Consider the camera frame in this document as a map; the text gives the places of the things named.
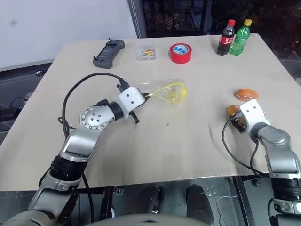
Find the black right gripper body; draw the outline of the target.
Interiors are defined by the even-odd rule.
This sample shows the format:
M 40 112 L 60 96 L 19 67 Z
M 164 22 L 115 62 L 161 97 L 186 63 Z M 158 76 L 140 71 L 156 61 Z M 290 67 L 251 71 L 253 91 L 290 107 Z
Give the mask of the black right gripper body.
M 239 133 L 246 132 L 247 122 L 243 114 L 241 113 L 241 117 L 238 120 L 231 120 L 232 125 L 239 131 Z

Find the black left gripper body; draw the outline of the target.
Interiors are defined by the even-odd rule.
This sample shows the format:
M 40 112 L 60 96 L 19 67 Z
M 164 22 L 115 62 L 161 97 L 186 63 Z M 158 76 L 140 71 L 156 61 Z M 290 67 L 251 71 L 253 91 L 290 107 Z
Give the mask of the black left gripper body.
M 142 93 L 142 95 L 144 97 L 144 103 L 143 104 L 145 104 L 146 101 L 147 101 L 147 93 Z M 140 120 L 138 119 L 138 117 L 136 116 L 136 114 L 134 113 L 134 111 L 131 111 L 129 113 L 129 115 L 133 118 L 133 120 L 135 121 L 135 124 L 138 124 L 140 122 Z

